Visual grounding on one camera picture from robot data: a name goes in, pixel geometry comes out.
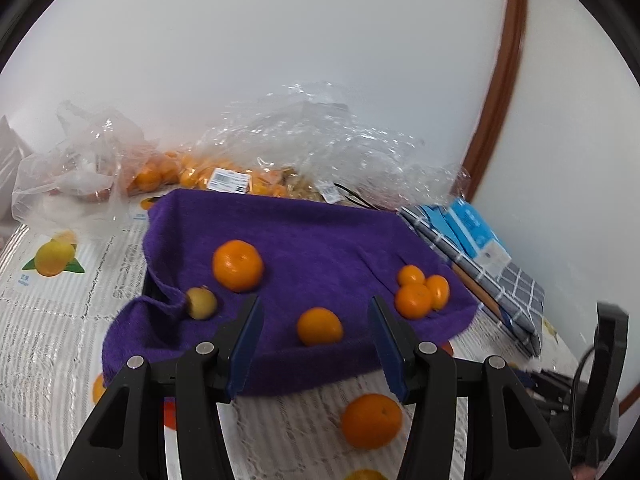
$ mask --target purple cloth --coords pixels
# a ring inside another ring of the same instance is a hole
[[[177,189],[149,211],[143,248],[148,272],[168,303],[141,297],[118,314],[102,346],[107,381],[127,359],[175,358],[210,338],[236,317],[245,294],[224,289],[212,275],[214,250],[235,238],[253,244],[265,274],[257,293],[264,328],[244,395],[279,395],[313,388],[380,368],[367,329],[367,306],[379,294],[390,306],[396,274],[414,264],[450,284],[446,308],[412,321],[423,340],[442,344],[462,332],[478,302],[441,259],[400,217],[389,212],[303,200]],[[203,286],[218,297],[218,313],[190,319],[183,291]],[[324,306],[342,321],[344,338],[307,348],[296,333],[298,317]]]

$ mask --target silver screw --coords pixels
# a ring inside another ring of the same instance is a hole
[[[127,366],[132,370],[135,370],[136,368],[140,368],[144,363],[145,358],[143,358],[142,355],[134,355],[127,361]]]
[[[196,346],[196,352],[200,355],[207,355],[213,352],[214,346],[209,341],[203,341]]]
[[[499,355],[492,355],[489,357],[489,366],[499,370],[500,368],[504,368],[505,365],[506,362]]]
[[[423,354],[435,354],[438,351],[438,347],[431,341],[423,341],[418,345],[418,350]]]

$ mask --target black mechanical device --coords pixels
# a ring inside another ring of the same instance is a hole
[[[589,384],[553,372],[524,374],[499,356],[483,363],[453,358],[420,341],[379,297],[367,315],[390,389],[415,404],[398,480],[449,478],[457,397],[468,398],[465,480],[571,480],[570,463],[597,465],[610,453],[628,324],[618,307],[598,305]],[[232,480],[216,403],[242,389],[262,324],[251,296],[236,320],[181,357],[150,364],[132,356],[82,427],[58,480],[166,480],[165,397],[175,397],[182,478]],[[1,436],[0,473],[28,480]]]

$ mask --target barcode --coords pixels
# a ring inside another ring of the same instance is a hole
[[[231,177],[228,175],[223,175],[221,173],[216,173],[213,176],[213,180],[219,182],[220,184],[228,184],[229,182],[231,182]]]

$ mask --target blue gripper pad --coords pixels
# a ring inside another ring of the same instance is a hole
[[[404,361],[375,300],[369,303],[367,317],[369,331],[385,373],[386,384],[400,402],[404,402],[409,395],[409,388],[404,382]]]
[[[258,346],[263,323],[264,311],[260,300],[256,300],[229,356],[229,378],[225,387],[229,399],[233,399],[244,387],[251,360],[254,358],[255,349]]]

